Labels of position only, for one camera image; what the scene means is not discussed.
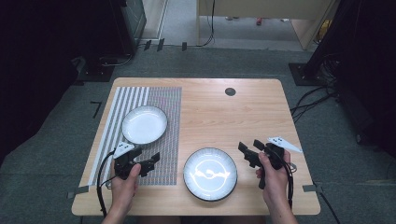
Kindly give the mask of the black metal stand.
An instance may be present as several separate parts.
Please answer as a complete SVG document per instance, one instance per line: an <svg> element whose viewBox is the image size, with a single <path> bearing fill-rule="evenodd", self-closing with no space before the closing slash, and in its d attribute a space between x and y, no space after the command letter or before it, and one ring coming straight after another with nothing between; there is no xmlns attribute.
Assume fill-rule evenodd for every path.
<svg viewBox="0 0 396 224"><path fill-rule="evenodd" d="M324 86L326 81L320 71L322 64L335 57L340 47L337 44L342 20L347 13L349 0L335 0L336 10L332 17L329 30L323 36L316 50L307 63L290 63L294 83L297 86Z"/></svg>

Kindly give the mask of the person's left hand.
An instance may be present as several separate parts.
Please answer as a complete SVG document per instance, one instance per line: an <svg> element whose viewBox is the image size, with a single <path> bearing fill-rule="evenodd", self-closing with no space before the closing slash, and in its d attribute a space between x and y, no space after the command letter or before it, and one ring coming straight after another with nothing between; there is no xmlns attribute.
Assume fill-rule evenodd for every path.
<svg viewBox="0 0 396 224"><path fill-rule="evenodd" d="M109 214L113 217L126 217L133 205L133 197L138 188L141 165L135 165L126 180L118 177L112 180L112 204Z"/></svg>

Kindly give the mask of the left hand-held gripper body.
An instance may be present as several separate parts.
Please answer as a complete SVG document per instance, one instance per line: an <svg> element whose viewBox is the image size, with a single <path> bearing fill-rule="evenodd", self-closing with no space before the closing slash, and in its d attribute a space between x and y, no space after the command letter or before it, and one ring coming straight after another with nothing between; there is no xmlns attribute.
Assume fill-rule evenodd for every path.
<svg viewBox="0 0 396 224"><path fill-rule="evenodd" d="M137 149L134 145L119 142L113 155L115 175L126 180L133 167L136 156Z"/></svg>

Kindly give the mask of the dark equipment cabinet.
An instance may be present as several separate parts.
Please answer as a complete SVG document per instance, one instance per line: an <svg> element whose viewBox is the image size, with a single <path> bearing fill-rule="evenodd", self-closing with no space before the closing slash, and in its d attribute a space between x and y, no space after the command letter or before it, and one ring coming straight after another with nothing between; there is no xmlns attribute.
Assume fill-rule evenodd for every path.
<svg viewBox="0 0 396 224"><path fill-rule="evenodd" d="M120 0L120 7L127 30L137 46L147 23L143 0Z"/></svg>

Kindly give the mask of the yellow object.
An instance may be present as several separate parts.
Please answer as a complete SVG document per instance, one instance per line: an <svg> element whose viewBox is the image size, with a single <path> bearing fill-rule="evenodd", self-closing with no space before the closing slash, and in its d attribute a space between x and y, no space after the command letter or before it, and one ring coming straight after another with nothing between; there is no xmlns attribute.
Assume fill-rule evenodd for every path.
<svg viewBox="0 0 396 224"><path fill-rule="evenodd" d="M317 35L317 41L321 41L323 37L326 35L328 32L330 26L332 24L332 20L325 20L321 27L319 28L318 35Z"/></svg>

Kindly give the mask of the black flat stand base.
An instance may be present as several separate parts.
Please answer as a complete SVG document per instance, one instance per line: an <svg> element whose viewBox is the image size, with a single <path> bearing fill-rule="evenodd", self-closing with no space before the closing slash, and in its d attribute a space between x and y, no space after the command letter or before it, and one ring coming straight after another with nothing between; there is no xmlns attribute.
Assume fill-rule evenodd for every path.
<svg viewBox="0 0 396 224"><path fill-rule="evenodd" d="M98 58L81 57L78 64L77 81L108 82L113 74L114 66L101 62Z"/></svg>

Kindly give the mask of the plain white plate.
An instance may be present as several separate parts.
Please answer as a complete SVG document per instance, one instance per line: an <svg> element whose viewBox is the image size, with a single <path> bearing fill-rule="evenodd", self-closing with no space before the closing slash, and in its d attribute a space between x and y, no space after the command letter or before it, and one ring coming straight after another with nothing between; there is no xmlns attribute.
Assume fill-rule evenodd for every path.
<svg viewBox="0 0 396 224"><path fill-rule="evenodd" d="M139 106L122 121L123 136L131 143L145 145L158 140L167 128L167 117L156 106Z"/></svg>

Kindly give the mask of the light wooden cabinet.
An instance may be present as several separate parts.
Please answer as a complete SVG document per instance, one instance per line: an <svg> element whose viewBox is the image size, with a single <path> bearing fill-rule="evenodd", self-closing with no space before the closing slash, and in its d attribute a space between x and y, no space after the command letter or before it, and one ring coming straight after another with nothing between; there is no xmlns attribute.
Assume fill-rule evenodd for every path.
<svg viewBox="0 0 396 224"><path fill-rule="evenodd" d="M309 49L336 0L196 0L196 42L200 43L200 18L290 19L302 49Z"/></svg>

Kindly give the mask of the grey striped placemat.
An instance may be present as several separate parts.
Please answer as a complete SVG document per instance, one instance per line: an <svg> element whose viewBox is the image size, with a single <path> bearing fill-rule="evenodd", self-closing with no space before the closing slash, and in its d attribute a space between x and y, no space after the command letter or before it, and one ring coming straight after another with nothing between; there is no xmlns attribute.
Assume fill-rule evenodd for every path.
<svg viewBox="0 0 396 224"><path fill-rule="evenodd" d="M121 124L133 109L149 105L160 108L167 117L167 128L156 141L135 146L142 147L138 161L148 160L160 153L155 169L140 181L145 186L173 186L177 182L177 158L182 89L180 87L117 87L111 98L109 113L104 116L104 131L99 134L99 145L87 180L94 186L97 180L109 179L110 163L104 161L119 142L130 143L122 134Z"/></svg>

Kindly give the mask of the dark-rimmed white plate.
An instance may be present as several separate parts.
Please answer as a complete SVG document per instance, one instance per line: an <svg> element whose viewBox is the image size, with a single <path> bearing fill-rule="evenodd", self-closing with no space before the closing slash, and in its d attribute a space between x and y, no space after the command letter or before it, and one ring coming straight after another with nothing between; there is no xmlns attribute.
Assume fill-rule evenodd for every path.
<svg viewBox="0 0 396 224"><path fill-rule="evenodd" d="M237 168L224 151L205 147L192 153L185 162L183 179L196 198L216 202L228 197L237 183Z"/></svg>

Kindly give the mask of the black curtain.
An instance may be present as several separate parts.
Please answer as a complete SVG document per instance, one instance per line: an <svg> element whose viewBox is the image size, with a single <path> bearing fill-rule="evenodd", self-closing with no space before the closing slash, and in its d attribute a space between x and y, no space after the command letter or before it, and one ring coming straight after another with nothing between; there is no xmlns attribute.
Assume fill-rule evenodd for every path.
<svg viewBox="0 0 396 224"><path fill-rule="evenodd" d="M396 0L354 0L336 69L361 140L396 158Z"/></svg>
<svg viewBox="0 0 396 224"><path fill-rule="evenodd" d="M0 0L0 165L35 135L77 80L72 60L96 75L116 39L117 0Z"/></svg>

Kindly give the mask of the person's right hand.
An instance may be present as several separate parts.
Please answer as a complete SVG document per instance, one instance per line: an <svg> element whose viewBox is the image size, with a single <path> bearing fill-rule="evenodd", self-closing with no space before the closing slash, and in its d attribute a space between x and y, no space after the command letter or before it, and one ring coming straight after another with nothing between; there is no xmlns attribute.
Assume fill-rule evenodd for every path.
<svg viewBox="0 0 396 224"><path fill-rule="evenodd" d="M265 174L265 187L262 190L262 197L271 213L275 210L290 209L287 199L288 175L284 168L276 170L273 168L269 158L262 152L259 153L259 160L262 168L256 171L258 178Z"/></svg>

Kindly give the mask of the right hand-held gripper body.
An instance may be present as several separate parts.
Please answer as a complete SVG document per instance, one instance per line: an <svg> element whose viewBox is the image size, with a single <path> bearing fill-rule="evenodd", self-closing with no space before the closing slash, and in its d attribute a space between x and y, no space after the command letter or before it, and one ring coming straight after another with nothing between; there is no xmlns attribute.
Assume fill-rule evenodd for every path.
<svg viewBox="0 0 396 224"><path fill-rule="evenodd" d="M267 140L268 143L264 145L264 153L269 157L275 169L282 167L282 160L286 149L299 153L303 152L300 147L295 146L281 136L268 137Z"/></svg>

